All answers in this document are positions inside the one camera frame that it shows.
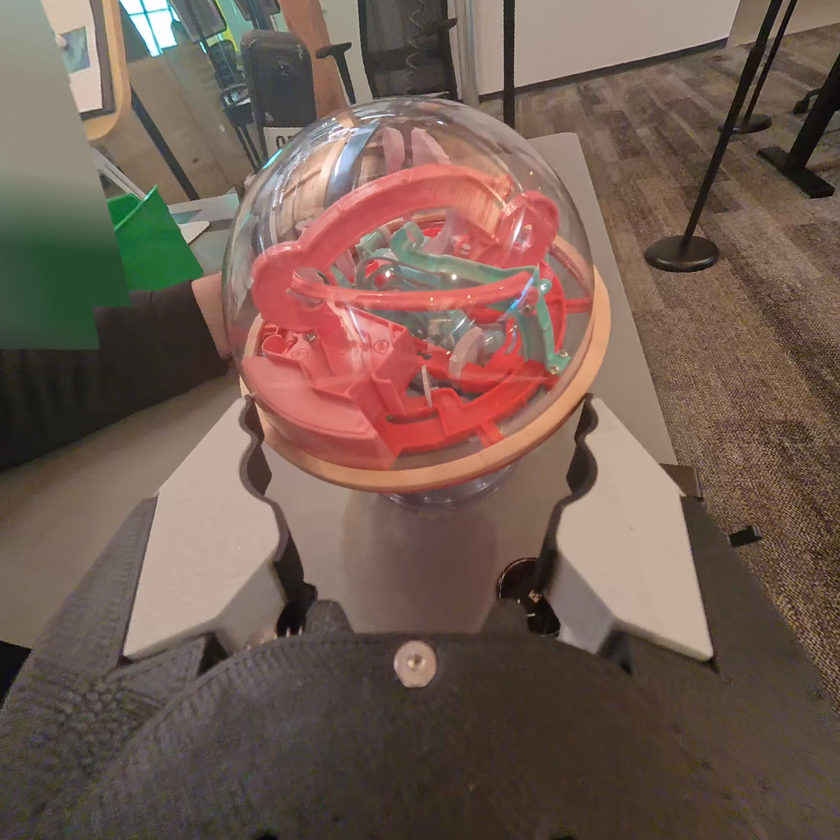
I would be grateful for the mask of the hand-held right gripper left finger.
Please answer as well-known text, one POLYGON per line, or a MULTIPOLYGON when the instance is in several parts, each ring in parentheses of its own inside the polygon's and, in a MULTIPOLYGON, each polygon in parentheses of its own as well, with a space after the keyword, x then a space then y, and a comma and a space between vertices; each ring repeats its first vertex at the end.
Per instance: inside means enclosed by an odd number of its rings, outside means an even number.
POLYGON ((312 585, 279 505, 266 494, 263 443, 257 405, 241 397, 158 490, 127 658, 205 634, 232 654, 303 626, 312 585))

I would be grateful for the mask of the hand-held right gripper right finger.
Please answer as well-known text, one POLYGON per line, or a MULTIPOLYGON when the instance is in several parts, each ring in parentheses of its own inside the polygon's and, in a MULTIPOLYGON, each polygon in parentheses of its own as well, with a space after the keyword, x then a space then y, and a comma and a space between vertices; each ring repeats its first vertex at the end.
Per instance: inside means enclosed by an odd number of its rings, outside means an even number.
POLYGON ((566 480, 535 578, 560 641, 598 655, 633 636, 711 661, 686 495, 599 397, 584 400, 566 480))

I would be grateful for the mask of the clear plastic ball stand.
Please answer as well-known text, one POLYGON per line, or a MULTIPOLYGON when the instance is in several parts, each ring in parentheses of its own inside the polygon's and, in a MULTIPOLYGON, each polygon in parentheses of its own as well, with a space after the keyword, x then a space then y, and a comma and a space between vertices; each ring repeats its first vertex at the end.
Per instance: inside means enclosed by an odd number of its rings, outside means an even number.
POLYGON ((441 511, 455 508, 497 491, 515 468, 513 464, 506 465, 484 476, 458 484, 411 493, 386 493, 383 497, 403 508, 416 510, 441 511))

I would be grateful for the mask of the clear maze ball red tracks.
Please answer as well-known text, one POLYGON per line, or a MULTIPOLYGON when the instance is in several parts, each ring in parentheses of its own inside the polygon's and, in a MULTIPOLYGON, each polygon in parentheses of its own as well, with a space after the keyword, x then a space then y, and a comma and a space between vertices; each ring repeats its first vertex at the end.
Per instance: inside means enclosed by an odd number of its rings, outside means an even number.
POLYGON ((346 108, 274 153, 241 199, 223 293, 267 444, 382 494, 540 446, 612 326, 561 178, 503 122, 427 97, 346 108))

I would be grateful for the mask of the person's left forearm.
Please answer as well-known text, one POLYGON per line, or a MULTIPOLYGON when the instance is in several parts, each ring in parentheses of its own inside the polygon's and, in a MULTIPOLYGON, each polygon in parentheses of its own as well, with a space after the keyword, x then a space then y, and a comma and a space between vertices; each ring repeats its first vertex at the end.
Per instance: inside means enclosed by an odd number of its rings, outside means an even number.
POLYGON ((2 350, 1 471, 224 375, 191 283, 94 309, 96 350, 2 350))

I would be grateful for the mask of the person's left hand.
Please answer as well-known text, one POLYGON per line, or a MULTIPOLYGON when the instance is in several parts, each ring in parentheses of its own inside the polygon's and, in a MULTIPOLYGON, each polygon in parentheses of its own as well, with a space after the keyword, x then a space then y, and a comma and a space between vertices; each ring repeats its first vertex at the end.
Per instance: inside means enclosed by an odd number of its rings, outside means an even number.
POLYGON ((233 351, 224 320, 222 273, 219 271, 193 280, 191 289, 218 356, 225 361, 230 361, 233 358, 233 351))

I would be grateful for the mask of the round black table button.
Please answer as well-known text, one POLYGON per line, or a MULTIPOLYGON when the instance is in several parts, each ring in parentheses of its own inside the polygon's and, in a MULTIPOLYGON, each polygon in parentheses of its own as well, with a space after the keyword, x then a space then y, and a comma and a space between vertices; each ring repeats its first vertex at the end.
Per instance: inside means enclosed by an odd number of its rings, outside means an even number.
POLYGON ((539 560, 511 562, 497 580, 497 599, 517 602, 527 617, 528 630, 542 637, 560 637, 560 620, 539 587, 539 560))

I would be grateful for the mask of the black mesh office chair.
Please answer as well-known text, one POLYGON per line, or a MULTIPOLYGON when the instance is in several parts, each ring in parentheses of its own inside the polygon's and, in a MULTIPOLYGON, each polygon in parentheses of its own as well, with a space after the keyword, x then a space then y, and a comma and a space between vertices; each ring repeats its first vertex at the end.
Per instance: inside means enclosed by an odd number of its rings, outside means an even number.
POLYGON ((374 99, 459 99, 447 1, 359 1, 360 51, 374 99))

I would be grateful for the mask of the green plastic bin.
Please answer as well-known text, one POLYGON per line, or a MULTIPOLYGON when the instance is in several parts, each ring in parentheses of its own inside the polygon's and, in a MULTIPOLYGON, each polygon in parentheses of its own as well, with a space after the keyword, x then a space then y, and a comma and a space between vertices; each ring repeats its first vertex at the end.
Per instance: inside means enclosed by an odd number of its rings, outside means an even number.
POLYGON ((156 187, 145 198, 111 197, 107 206, 129 291, 160 291, 203 275, 156 187))

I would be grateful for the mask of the black table leg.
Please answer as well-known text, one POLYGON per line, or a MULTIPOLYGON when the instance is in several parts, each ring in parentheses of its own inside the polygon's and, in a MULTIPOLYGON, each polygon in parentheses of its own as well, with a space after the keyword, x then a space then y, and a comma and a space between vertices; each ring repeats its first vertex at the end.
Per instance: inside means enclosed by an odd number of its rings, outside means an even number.
POLYGON ((811 199, 827 198, 835 193, 835 187, 810 170, 807 164, 838 108, 839 58, 836 58, 791 149, 785 151, 779 146, 771 146, 758 151, 760 158, 811 199))

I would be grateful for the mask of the black stanchion post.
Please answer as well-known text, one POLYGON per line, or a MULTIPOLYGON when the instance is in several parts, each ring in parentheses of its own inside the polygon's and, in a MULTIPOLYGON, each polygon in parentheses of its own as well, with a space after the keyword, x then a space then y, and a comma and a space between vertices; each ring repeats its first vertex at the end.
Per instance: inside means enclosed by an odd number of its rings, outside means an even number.
MULTIPOLYGON (((790 16, 789 22, 796 5, 796 1, 790 1, 785 9, 785 12, 788 12, 790 16)), ((723 123, 728 121, 728 117, 735 115, 732 105, 735 96, 736 91, 723 123)), ((730 140, 735 135, 730 133, 730 131, 725 131, 724 133, 718 132, 719 138, 715 150, 712 153, 706 173, 700 184, 699 192, 684 232, 680 235, 659 239, 651 244, 644 253, 647 263, 658 270, 678 273, 697 272, 711 268, 720 257, 718 246, 710 239, 697 234, 700 216, 711 194, 711 188, 718 176, 730 140)))
POLYGON ((757 113, 755 109, 790 19, 789 13, 785 12, 781 21, 778 21, 783 5, 783 1, 770 1, 765 8, 732 102, 735 115, 731 115, 727 122, 718 126, 721 133, 725 131, 740 135, 757 133, 772 125, 772 118, 769 115, 757 113))
POLYGON ((502 1, 502 121, 516 129, 516 1, 502 1))

